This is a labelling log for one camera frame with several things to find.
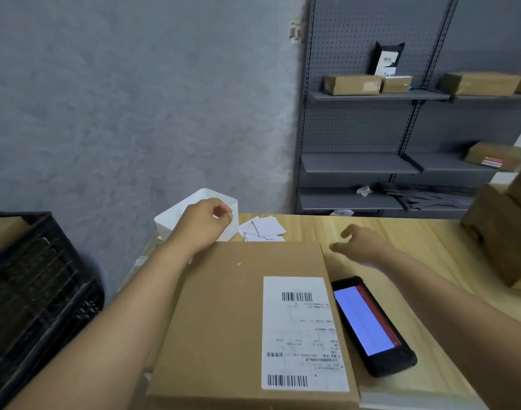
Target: forearm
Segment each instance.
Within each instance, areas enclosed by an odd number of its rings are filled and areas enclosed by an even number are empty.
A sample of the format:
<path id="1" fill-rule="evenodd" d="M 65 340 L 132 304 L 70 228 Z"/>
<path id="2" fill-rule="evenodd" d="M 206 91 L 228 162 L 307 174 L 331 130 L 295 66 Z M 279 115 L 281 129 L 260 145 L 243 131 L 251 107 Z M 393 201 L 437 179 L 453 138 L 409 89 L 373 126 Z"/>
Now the forearm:
<path id="1" fill-rule="evenodd" d="M 401 251 L 379 268 L 490 408 L 521 408 L 521 323 Z"/>
<path id="2" fill-rule="evenodd" d="M 9 409 L 125 409 L 189 258 L 167 242 Z"/>

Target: person's right arm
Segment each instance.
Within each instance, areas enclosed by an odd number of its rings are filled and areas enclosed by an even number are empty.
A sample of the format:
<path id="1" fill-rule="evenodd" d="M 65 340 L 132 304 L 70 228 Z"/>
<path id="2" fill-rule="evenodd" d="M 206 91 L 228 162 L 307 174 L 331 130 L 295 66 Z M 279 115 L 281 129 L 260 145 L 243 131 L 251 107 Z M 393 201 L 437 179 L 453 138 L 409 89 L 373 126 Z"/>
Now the person's right arm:
<path id="1" fill-rule="evenodd" d="M 331 250 L 384 272 L 492 410 L 521 409 L 521 323 L 394 248 L 350 225 Z"/>

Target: device screen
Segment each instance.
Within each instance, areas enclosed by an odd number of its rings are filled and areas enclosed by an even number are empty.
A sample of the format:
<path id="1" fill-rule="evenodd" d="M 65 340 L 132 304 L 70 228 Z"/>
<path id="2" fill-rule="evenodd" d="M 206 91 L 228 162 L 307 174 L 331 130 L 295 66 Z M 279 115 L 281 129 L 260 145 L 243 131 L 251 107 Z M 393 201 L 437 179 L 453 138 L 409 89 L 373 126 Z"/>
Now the device screen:
<path id="1" fill-rule="evenodd" d="M 401 345 L 376 304 L 361 286 L 336 290 L 334 297 L 367 355 Z"/>

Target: black plastic crate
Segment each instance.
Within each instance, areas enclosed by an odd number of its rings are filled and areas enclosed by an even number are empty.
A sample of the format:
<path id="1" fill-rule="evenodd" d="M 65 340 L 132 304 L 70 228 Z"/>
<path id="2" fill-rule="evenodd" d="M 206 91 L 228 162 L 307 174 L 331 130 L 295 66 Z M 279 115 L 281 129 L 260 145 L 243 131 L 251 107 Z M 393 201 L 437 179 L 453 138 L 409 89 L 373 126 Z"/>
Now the black plastic crate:
<path id="1" fill-rule="evenodd" d="M 0 251 L 0 408 L 104 301 L 51 213 L 0 213 L 10 216 L 21 216 L 31 229 Z"/>

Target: smartphone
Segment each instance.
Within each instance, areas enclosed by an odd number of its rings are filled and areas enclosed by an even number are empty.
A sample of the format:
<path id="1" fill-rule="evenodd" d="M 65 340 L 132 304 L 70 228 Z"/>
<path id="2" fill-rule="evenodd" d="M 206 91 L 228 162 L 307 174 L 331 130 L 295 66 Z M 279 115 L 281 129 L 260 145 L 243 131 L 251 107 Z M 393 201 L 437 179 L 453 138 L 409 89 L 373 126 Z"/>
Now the smartphone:
<path id="1" fill-rule="evenodd" d="M 401 337 L 359 276 L 331 283 L 342 324 L 373 377 L 413 367 L 416 354 Z"/>

